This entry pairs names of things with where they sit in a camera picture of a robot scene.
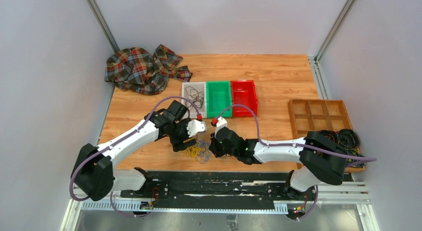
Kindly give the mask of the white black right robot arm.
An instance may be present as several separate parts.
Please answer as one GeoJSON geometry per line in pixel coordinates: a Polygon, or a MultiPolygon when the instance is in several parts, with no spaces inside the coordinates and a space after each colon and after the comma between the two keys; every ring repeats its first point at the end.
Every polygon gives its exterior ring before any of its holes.
{"type": "Polygon", "coordinates": [[[341,185],[347,163],[345,149],[317,131],[294,140],[259,141],[244,139],[224,126],[211,134],[209,150],[217,158],[229,155],[246,165],[301,163],[302,168],[290,172],[284,186],[286,196],[292,200],[319,183],[341,185]]]}

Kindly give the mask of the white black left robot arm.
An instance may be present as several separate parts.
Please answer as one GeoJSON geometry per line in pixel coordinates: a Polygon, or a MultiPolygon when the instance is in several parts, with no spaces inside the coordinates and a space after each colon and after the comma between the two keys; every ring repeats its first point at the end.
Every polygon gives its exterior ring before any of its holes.
{"type": "Polygon", "coordinates": [[[162,138],[169,138],[174,152],[195,145],[195,136],[205,132],[207,127],[200,112],[196,119],[191,119],[188,111],[179,101],[172,101],[166,109],[153,108],[136,126],[108,142],[85,144],[71,174],[71,197],[83,201],[76,197],[75,185],[92,201],[125,190],[133,190],[141,198],[148,197],[152,184],[147,181],[145,172],[135,168],[119,170],[117,166],[139,148],[162,138]]]}

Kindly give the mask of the white plastic bin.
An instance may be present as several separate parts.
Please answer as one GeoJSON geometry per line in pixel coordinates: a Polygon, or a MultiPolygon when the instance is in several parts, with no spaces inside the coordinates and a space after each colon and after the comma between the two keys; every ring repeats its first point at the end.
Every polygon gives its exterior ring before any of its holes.
{"type": "Polygon", "coordinates": [[[190,102],[181,99],[181,103],[188,108],[188,112],[184,118],[196,118],[196,109],[202,115],[202,118],[207,118],[207,87],[206,82],[183,82],[182,83],[182,97],[188,99],[190,102]]]}

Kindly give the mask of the green plastic bin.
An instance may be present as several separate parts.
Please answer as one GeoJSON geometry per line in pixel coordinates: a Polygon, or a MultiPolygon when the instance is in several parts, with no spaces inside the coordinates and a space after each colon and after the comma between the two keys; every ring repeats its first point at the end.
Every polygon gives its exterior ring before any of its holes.
{"type": "Polygon", "coordinates": [[[207,116],[217,117],[225,108],[232,105],[230,81],[206,82],[207,116]]]}

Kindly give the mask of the red plastic bin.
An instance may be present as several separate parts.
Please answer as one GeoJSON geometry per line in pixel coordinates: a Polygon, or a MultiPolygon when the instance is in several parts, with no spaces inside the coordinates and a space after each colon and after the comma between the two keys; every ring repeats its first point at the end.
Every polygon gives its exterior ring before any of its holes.
{"type": "Polygon", "coordinates": [[[258,99],[255,83],[253,80],[232,80],[230,81],[232,103],[241,104],[251,109],[255,115],[258,114],[258,99]]]}

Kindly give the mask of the plaid flannel cloth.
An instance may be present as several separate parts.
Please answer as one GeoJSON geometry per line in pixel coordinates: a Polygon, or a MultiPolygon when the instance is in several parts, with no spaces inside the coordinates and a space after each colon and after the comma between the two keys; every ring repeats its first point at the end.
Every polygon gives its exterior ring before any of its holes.
{"type": "Polygon", "coordinates": [[[191,80],[193,73],[188,66],[180,66],[182,61],[182,56],[162,44],[153,53],[140,47],[125,48],[107,59],[104,81],[123,91],[158,95],[170,79],[191,80]]]}

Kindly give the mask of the wooden compartment tray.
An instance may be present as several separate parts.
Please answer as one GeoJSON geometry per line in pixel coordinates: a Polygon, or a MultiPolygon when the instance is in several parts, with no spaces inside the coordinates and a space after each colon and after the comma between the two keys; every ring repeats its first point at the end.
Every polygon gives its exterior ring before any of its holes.
{"type": "Polygon", "coordinates": [[[348,155],[362,156],[360,138],[353,130],[342,100],[291,99],[288,113],[294,139],[306,136],[309,131],[318,131],[343,145],[348,155]]]}

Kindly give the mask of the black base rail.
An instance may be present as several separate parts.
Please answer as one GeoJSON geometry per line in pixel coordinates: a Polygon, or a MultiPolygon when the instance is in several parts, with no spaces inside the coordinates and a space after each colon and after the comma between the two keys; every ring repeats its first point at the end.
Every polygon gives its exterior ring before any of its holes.
{"type": "Polygon", "coordinates": [[[117,211],[125,217],[166,214],[282,215],[299,221],[330,205],[353,206],[366,221],[373,217],[367,187],[349,174],[339,186],[320,183],[301,194],[287,193],[287,173],[150,171],[138,191],[106,194],[98,201],[69,202],[79,211],[117,211]]]}

